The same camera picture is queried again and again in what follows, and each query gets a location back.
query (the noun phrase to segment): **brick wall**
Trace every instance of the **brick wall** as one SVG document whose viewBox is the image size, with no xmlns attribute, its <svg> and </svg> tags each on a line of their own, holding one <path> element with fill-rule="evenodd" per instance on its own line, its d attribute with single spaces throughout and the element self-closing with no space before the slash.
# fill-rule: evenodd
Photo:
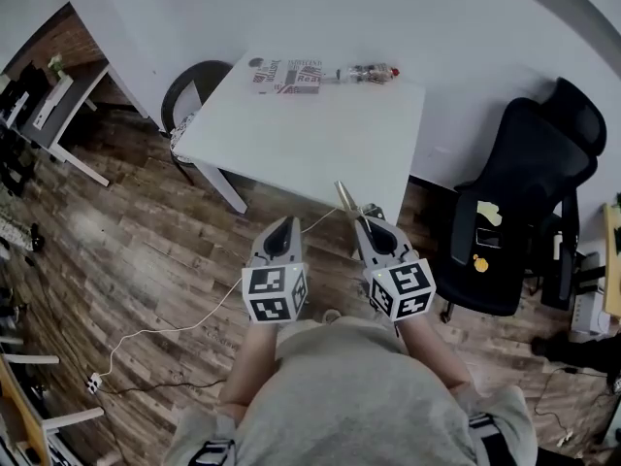
<svg viewBox="0 0 621 466">
<path fill-rule="evenodd" d="M 21 70 L 32 61 L 35 67 L 46 72 L 49 82 L 55 84 L 57 77 L 48 64 L 57 53 L 62 54 L 65 68 L 106 58 L 70 4 L 39 28 L 16 54 L 5 73 L 16 80 Z M 96 103 L 131 105 L 108 76 L 97 85 L 90 97 Z"/>
</svg>

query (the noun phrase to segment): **sleeve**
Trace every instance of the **sleeve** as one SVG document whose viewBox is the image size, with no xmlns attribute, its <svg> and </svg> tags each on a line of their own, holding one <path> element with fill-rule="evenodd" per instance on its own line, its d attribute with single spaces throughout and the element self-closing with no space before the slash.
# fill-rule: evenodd
<svg viewBox="0 0 621 466">
<path fill-rule="evenodd" d="M 537 436 L 522 390 L 518 386 L 508 386 L 489 398 L 474 398 L 474 395 L 475 390 L 470 387 L 456 399 L 469 416 L 486 413 L 494 418 L 517 466 L 535 466 Z"/>
<path fill-rule="evenodd" d="M 233 438 L 235 421 L 225 415 L 208 415 L 204 411 L 185 408 L 163 466 L 187 466 L 206 441 Z"/>
</svg>

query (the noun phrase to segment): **patterned cushion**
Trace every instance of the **patterned cushion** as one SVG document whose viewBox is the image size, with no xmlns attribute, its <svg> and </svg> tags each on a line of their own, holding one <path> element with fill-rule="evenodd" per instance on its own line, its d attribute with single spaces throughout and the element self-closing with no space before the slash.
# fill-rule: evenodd
<svg viewBox="0 0 621 466">
<path fill-rule="evenodd" d="M 183 135 L 183 133 L 185 133 L 185 129 L 187 129 L 187 126 L 190 125 L 190 122 L 192 122 L 192 119 L 195 116 L 196 116 L 196 113 L 190 114 L 180 123 L 179 126 L 177 126 L 173 131 L 171 131 L 171 152 L 173 153 L 173 155 L 179 162 L 183 162 L 185 164 L 191 164 L 192 160 L 188 159 L 187 157 L 177 155 L 175 153 L 175 146 L 177 145 L 177 143 L 181 139 L 181 136 Z"/>
</svg>

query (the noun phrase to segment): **forearm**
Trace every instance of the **forearm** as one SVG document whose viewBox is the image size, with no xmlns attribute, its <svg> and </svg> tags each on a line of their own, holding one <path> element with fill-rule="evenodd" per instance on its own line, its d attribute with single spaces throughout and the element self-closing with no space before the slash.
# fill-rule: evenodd
<svg viewBox="0 0 621 466">
<path fill-rule="evenodd" d="M 249 406 L 252 399 L 274 374 L 276 324 L 251 324 L 233 369 L 220 390 L 221 405 Z"/>
<path fill-rule="evenodd" d="M 462 361 L 441 338 L 425 316 L 397 322 L 409 355 L 431 369 L 449 390 L 473 379 Z"/>
</svg>

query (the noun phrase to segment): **gray t-shirt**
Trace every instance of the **gray t-shirt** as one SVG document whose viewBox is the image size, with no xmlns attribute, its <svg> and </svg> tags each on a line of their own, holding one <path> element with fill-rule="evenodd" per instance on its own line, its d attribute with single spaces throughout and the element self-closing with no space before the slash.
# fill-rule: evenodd
<svg viewBox="0 0 621 466">
<path fill-rule="evenodd" d="M 238 429 L 226 416 L 189 413 L 165 459 L 186 465 L 209 438 L 232 438 L 226 465 L 486 464 L 468 416 L 492 415 L 517 466 L 533 466 L 537 441 L 522 392 L 453 397 L 390 332 L 329 325 L 278 347 L 279 368 Z"/>
</svg>

